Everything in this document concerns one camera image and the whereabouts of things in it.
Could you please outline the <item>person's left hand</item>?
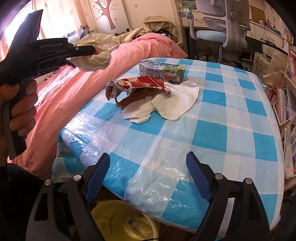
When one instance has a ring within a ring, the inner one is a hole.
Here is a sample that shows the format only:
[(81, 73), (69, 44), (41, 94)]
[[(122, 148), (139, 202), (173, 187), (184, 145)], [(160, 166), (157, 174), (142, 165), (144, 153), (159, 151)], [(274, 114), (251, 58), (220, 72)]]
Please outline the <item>person's left hand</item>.
[[(19, 91), (19, 86), (3, 84), (1, 86), (1, 105), (12, 100)], [(18, 132), (20, 137), (25, 137), (35, 126), (37, 113), (35, 104), (38, 100), (36, 80), (31, 80), (26, 88), (26, 95), (12, 109), (10, 129)]]

